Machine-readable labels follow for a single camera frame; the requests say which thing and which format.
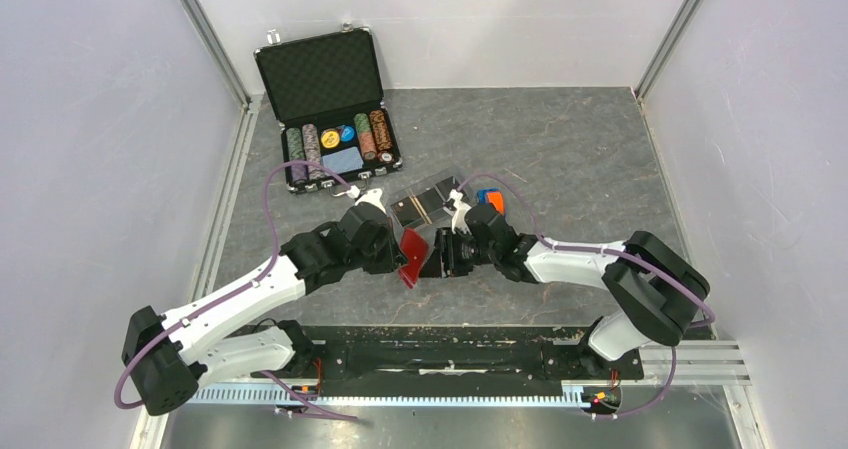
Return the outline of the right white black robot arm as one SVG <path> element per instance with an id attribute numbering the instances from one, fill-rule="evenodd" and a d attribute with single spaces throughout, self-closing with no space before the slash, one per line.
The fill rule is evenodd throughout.
<path id="1" fill-rule="evenodd" d="M 618 309 L 584 335 L 580 369 L 591 377 L 612 370 L 628 351 L 649 342 L 675 347 L 692 326 L 715 318 L 705 301 L 706 278 L 662 240 L 636 231 L 625 241 L 566 243 L 518 233 L 491 204 L 449 202 L 451 224 L 437 230 L 423 278 L 468 275 L 493 266 L 513 282 L 565 282 L 604 289 Z"/>

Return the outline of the clear box with black cards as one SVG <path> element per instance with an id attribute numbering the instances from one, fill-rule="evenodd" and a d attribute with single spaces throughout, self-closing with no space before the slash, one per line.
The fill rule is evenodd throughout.
<path id="1" fill-rule="evenodd" d="M 396 191 L 389 197 L 390 215 L 403 229 L 450 222 L 452 213 L 445 204 L 464 180 L 458 169 L 449 168 Z"/>

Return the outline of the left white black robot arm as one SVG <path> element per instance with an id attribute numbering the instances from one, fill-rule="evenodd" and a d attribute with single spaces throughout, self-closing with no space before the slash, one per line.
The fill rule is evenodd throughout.
<path id="1" fill-rule="evenodd" d="M 282 323 L 244 336 L 234 333 L 270 310 L 339 282 L 360 269 L 394 271 L 397 244 L 385 207 L 357 200 L 340 220 L 294 235 L 252 272 L 163 314 L 151 306 L 129 319 L 114 390 L 121 409 L 167 414 L 218 381 L 261 371 L 306 374 L 314 363 L 298 325 Z"/>

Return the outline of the red leather card holder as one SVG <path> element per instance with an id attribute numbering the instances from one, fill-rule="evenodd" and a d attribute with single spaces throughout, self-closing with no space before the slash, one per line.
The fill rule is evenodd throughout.
<path id="1" fill-rule="evenodd" d="M 400 239 L 399 250 L 405 257 L 405 262 L 400 265 L 398 274 L 404 285 L 412 289 L 420 278 L 430 246 L 416 230 L 405 228 Z"/>

